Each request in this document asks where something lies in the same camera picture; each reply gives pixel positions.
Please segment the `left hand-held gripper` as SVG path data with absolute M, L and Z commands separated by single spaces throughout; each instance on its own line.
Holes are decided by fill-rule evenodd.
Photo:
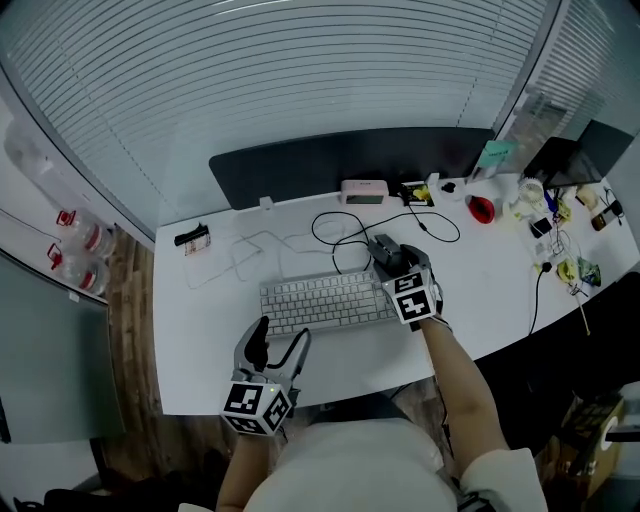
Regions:
M 284 372 L 267 368 L 269 318 L 260 317 L 234 349 L 234 371 L 221 416 L 238 434 L 274 436 L 296 406 L 300 392 L 294 380 L 301 373 L 312 341 L 308 328 L 298 332 L 278 363 Z

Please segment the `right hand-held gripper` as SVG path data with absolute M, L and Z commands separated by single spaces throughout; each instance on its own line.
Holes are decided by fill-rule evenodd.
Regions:
M 429 256 L 409 244 L 401 244 L 402 274 L 396 277 L 394 254 L 373 255 L 373 268 L 382 282 L 387 302 L 402 325 L 412 332 L 421 329 L 421 322 L 432 320 L 444 324 L 443 291 L 432 271 Z

